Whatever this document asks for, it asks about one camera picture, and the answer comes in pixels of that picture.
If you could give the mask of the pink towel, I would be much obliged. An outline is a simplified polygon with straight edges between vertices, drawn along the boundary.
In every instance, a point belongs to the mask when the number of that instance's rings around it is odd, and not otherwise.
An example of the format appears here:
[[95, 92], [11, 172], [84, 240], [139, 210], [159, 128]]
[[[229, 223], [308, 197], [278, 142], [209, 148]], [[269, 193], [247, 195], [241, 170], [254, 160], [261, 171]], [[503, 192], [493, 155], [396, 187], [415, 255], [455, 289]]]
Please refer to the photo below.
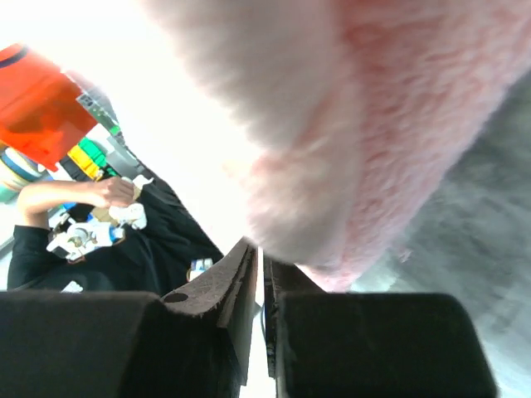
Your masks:
[[527, 1], [142, 1], [156, 163], [223, 250], [344, 291], [530, 67]]

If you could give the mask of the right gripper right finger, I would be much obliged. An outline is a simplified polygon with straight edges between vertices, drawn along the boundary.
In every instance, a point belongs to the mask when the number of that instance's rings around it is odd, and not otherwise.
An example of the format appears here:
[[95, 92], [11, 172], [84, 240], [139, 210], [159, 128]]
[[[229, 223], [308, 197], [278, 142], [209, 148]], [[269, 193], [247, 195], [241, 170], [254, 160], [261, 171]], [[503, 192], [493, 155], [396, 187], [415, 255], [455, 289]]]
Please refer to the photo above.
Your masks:
[[279, 397], [495, 397], [475, 327], [438, 293], [331, 294], [264, 258], [262, 328]]

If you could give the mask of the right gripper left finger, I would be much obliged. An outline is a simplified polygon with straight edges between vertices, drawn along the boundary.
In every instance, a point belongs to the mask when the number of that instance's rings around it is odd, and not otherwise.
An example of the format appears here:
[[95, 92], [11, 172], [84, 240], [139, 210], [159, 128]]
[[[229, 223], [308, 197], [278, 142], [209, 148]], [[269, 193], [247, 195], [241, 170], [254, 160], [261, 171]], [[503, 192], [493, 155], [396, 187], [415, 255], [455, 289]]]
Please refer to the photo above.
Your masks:
[[245, 241], [163, 298], [1, 296], [4, 397], [236, 397], [246, 384], [256, 252]]

